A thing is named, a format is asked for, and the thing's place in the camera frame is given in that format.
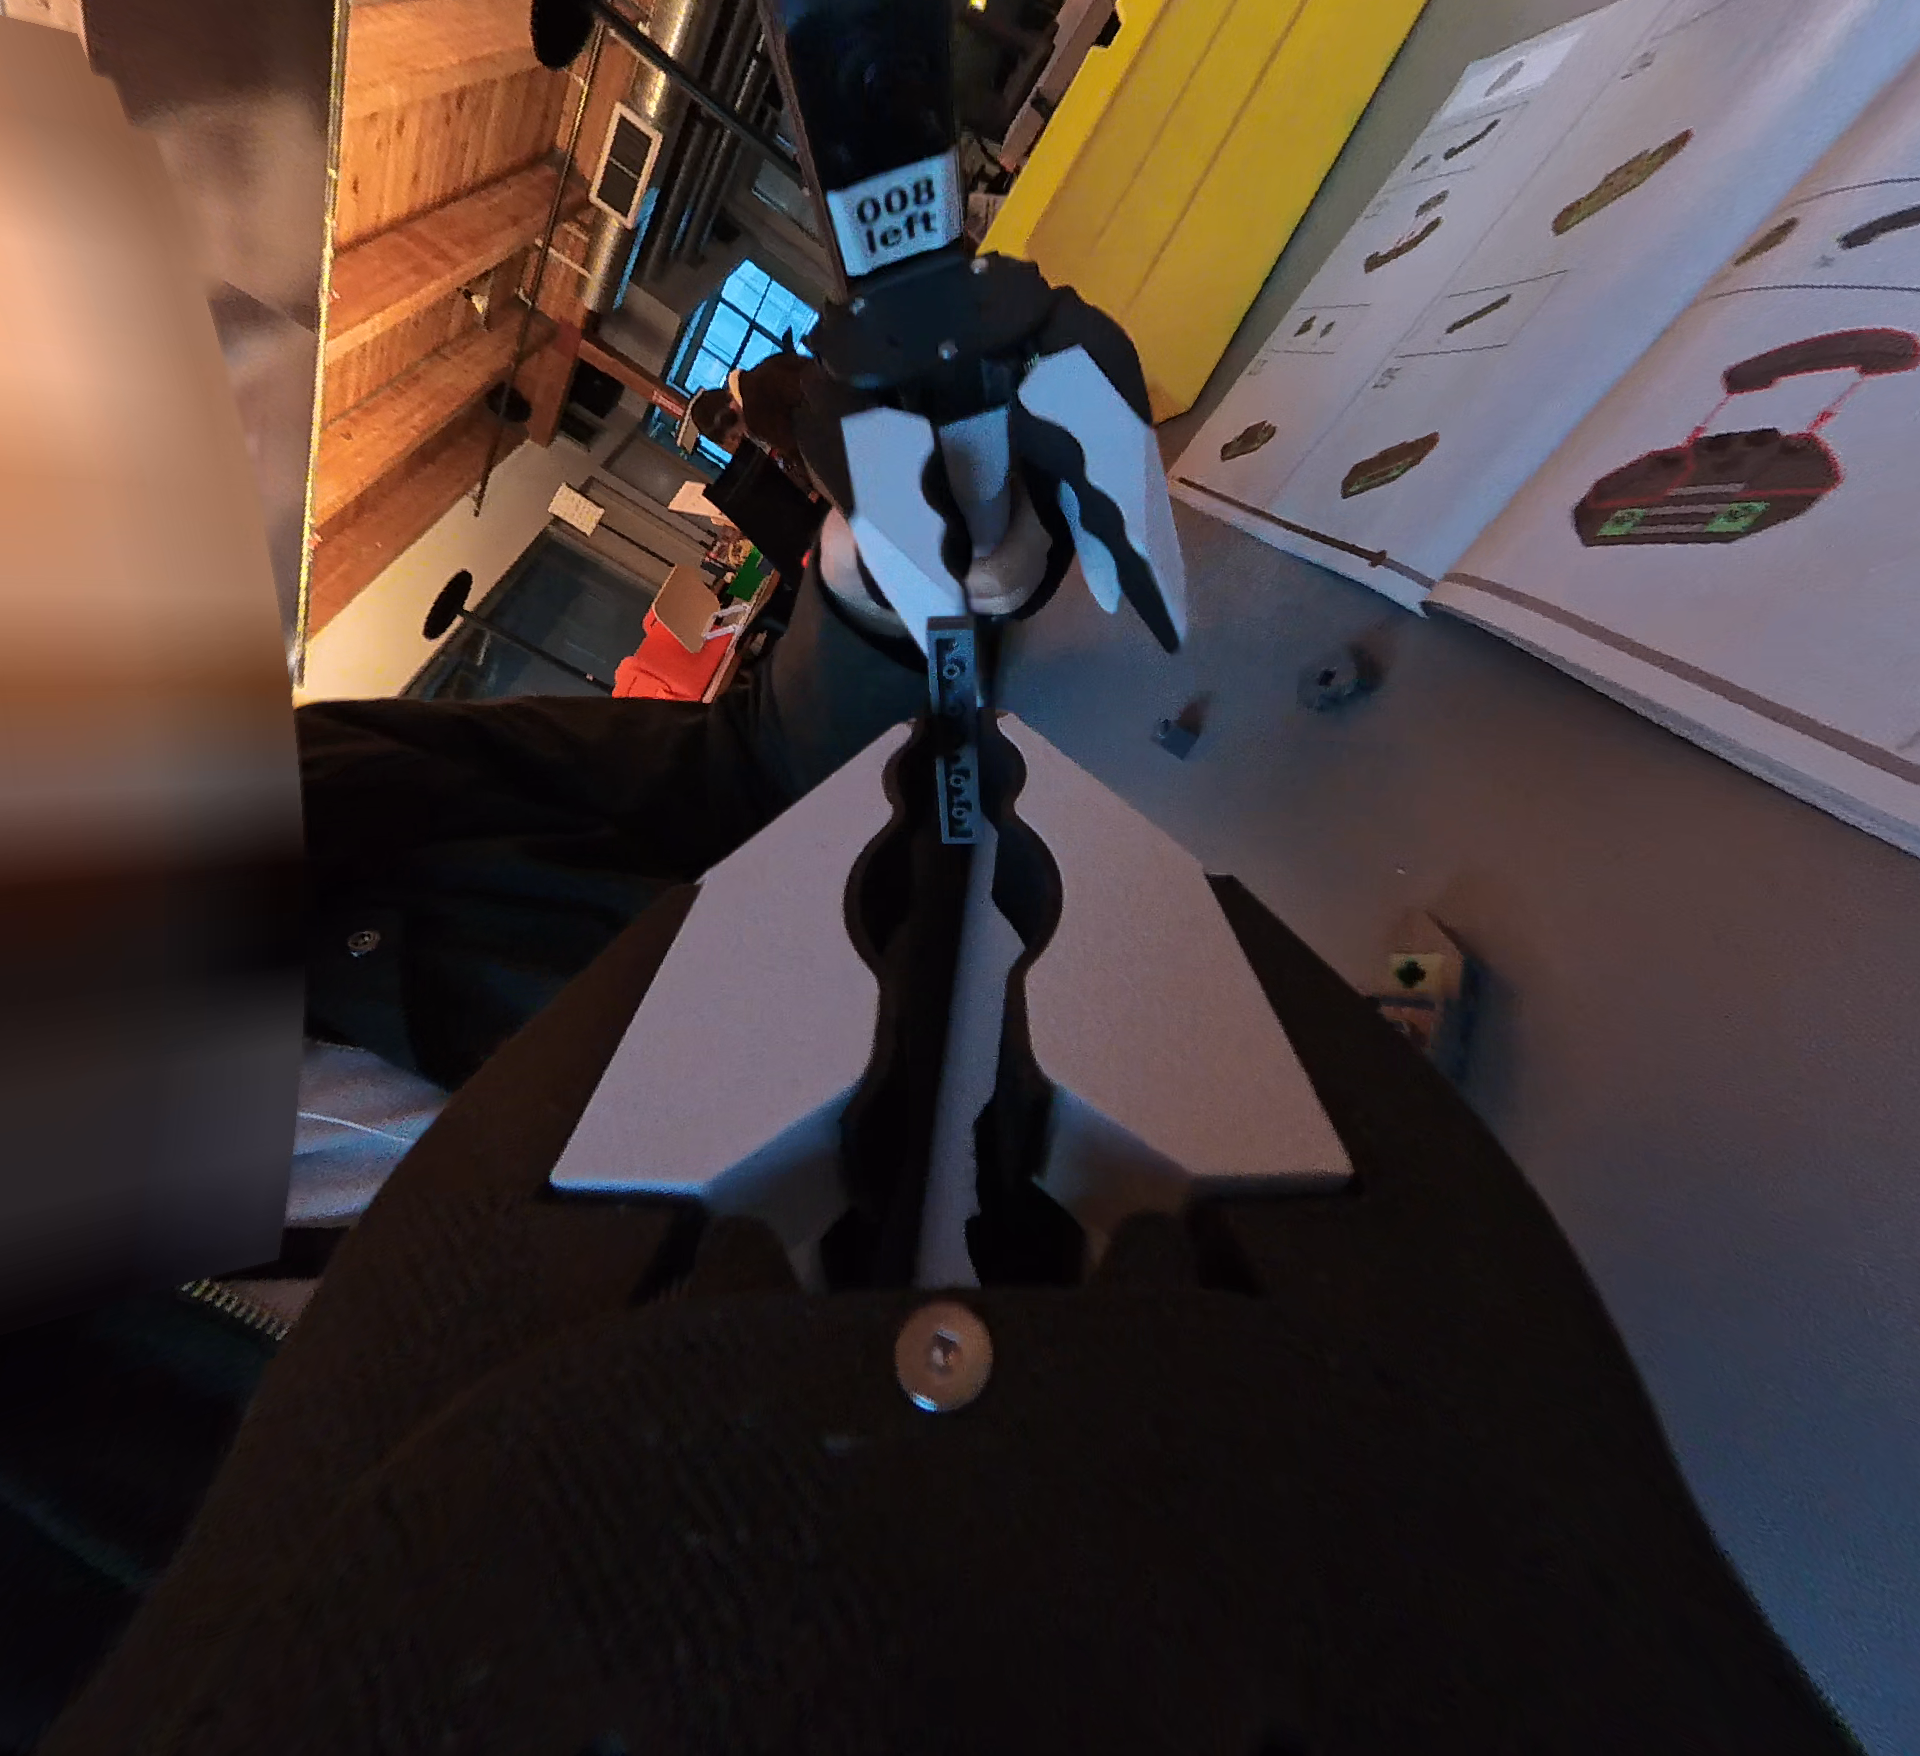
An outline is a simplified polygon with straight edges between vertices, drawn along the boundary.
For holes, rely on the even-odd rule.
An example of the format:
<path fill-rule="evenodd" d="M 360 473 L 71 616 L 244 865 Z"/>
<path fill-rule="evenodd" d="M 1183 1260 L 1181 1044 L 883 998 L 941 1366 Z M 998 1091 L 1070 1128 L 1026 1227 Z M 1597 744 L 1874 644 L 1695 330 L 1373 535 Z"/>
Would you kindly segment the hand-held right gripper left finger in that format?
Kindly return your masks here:
<path fill-rule="evenodd" d="M 888 729 L 690 896 L 573 1144 L 567 1200 L 690 1200 L 762 1222 L 795 1281 L 846 1281 L 888 1191 L 874 1123 L 846 1167 L 863 1076 L 888 1073 L 926 959 L 921 733 Z"/>

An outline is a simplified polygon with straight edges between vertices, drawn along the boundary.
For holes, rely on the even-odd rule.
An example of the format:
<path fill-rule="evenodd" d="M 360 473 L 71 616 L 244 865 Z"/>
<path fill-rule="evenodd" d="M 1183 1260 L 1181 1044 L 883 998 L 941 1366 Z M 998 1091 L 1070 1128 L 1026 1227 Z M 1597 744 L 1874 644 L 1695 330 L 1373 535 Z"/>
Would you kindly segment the orange crate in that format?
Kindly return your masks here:
<path fill-rule="evenodd" d="M 736 668 L 736 622 L 683 649 L 658 606 L 639 616 L 637 656 L 612 665 L 612 695 L 714 707 Z"/>

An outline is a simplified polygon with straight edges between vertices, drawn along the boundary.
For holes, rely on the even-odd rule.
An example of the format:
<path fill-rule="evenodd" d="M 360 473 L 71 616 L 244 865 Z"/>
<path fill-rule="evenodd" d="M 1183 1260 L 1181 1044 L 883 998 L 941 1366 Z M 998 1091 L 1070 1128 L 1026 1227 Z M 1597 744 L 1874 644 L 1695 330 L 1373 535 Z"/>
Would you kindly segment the person in dark jacket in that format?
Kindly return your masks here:
<path fill-rule="evenodd" d="M 314 1044 L 283 1249 L 0 1337 L 0 1747 L 36 1747 L 170 1569 L 339 1236 L 446 1091 Z"/>

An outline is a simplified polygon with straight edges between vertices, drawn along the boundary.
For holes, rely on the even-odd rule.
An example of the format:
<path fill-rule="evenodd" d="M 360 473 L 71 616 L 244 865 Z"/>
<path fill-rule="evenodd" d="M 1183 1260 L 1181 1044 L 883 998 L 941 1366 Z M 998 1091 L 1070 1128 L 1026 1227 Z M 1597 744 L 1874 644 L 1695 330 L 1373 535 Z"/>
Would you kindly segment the dark grey brick plate assembly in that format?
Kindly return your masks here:
<path fill-rule="evenodd" d="M 930 780 L 941 780 L 941 839 L 978 839 L 978 714 L 998 687 L 998 644 L 978 616 L 926 622 L 926 687 L 930 687 Z"/>

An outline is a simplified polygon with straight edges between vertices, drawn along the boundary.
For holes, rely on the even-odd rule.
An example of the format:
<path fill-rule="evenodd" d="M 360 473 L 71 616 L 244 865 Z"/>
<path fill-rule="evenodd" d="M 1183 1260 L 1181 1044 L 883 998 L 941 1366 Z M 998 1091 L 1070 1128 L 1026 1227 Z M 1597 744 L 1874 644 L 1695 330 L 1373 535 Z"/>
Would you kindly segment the person's left hand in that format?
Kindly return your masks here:
<path fill-rule="evenodd" d="M 1030 514 L 1030 503 L 1012 514 L 998 547 L 972 547 L 966 567 L 966 616 L 1015 622 L 1047 606 L 1053 589 L 1053 529 Z"/>

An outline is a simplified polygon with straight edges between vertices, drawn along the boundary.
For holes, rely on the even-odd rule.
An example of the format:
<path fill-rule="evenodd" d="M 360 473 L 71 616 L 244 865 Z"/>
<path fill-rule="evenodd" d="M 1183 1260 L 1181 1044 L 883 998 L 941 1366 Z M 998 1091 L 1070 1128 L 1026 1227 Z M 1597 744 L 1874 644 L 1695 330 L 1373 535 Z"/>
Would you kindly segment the silver ventilation duct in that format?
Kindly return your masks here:
<path fill-rule="evenodd" d="M 705 44 L 714 44 L 714 11 L 718 0 L 658 0 L 652 9 L 652 44 L 666 44 L 666 53 L 677 53 L 683 69 L 702 69 Z M 666 183 L 666 159 L 677 153 L 683 123 L 702 113 L 658 60 L 637 69 L 630 102 L 639 128 L 658 128 L 658 153 L 639 176 L 639 209 L 637 227 L 601 217 L 592 248 L 584 248 L 584 311 L 612 311 L 637 269 L 637 236 L 652 227 L 652 200 Z"/>

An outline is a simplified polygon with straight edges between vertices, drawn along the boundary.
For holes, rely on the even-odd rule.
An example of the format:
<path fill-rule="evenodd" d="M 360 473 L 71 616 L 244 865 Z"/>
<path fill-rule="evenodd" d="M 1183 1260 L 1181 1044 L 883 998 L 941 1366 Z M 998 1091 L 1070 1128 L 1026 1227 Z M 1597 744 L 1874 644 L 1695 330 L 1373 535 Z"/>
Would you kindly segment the dark brick with green tile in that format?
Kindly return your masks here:
<path fill-rule="evenodd" d="M 1368 998 L 1445 1087 L 1469 1087 L 1484 967 L 1436 912 L 1400 918 Z"/>

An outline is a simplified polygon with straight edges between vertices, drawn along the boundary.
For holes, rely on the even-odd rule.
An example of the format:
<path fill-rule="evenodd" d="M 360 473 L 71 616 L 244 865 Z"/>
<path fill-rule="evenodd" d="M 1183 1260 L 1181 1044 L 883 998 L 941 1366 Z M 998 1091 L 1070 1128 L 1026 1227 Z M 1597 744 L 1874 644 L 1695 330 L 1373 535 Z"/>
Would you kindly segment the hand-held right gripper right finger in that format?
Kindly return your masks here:
<path fill-rule="evenodd" d="M 972 1258 L 1352 1177 L 1205 865 L 1026 722 L 972 857 Z"/>

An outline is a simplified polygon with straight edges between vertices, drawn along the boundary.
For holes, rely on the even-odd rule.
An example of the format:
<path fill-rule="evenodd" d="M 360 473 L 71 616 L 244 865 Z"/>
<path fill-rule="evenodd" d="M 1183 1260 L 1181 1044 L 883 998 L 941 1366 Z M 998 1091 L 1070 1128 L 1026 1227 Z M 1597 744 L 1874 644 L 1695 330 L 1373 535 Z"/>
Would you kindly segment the white air vent grille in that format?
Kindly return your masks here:
<path fill-rule="evenodd" d="M 637 102 L 612 102 L 584 204 L 601 204 L 612 227 L 637 234 L 637 217 L 652 204 L 658 147 L 666 147 L 666 128 L 639 123 Z"/>

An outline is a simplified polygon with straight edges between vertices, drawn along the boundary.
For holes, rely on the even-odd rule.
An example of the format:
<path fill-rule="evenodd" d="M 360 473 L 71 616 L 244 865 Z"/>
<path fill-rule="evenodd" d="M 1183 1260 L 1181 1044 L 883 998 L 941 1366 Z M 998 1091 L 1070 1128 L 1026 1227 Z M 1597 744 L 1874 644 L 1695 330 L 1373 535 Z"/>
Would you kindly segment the person's left forearm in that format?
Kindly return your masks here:
<path fill-rule="evenodd" d="M 921 714 L 926 656 L 817 576 L 714 707 L 295 707 L 303 1034 L 466 1087 L 666 891 Z"/>

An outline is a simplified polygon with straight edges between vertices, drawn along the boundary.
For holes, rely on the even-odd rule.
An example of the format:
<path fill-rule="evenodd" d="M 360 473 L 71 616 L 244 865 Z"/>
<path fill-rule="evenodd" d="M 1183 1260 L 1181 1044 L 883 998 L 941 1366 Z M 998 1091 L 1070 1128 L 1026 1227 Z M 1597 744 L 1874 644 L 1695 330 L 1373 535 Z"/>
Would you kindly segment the yellow parts bin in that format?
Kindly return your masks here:
<path fill-rule="evenodd" d="M 1117 44 L 1053 102 L 989 252 L 1108 311 L 1149 413 L 1183 413 L 1420 11 L 1425 0 L 1117 0 Z"/>

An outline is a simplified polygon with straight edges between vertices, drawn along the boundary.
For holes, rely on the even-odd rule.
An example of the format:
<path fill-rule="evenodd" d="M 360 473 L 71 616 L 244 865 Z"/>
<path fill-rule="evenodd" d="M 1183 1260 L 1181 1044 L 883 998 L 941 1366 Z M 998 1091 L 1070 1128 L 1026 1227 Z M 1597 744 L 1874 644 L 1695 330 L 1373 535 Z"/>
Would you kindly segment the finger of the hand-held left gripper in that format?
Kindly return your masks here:
<path fill-rule="evenodd" d="M 838 413 L 856 481 L 856 547 L 874 589 L 913 631 L 966 616 L 966 588 L 943 568 L 943 514 L 926 503 L 941 429 L 926 413 Z"/>
<path fill-rule="evenodd" d="M 1174 656 L 1183 644 L 1183 547 L 1160 429 L 1092 355 L 1047 355 L 1015 388 L 1015 473 L 1103 616 L 1126 606 Z"/>

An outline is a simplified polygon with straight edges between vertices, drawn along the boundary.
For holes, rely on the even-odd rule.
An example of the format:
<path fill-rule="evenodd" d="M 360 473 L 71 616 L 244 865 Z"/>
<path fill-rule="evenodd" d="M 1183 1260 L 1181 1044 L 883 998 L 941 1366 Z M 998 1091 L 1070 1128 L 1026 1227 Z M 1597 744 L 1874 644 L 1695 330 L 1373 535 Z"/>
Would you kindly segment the open instruction booklet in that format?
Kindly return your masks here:
<path fill-rule="evenodd" d="M 1920 0 L 1473 53 L 1174 496 L 1916 852 Z"/>

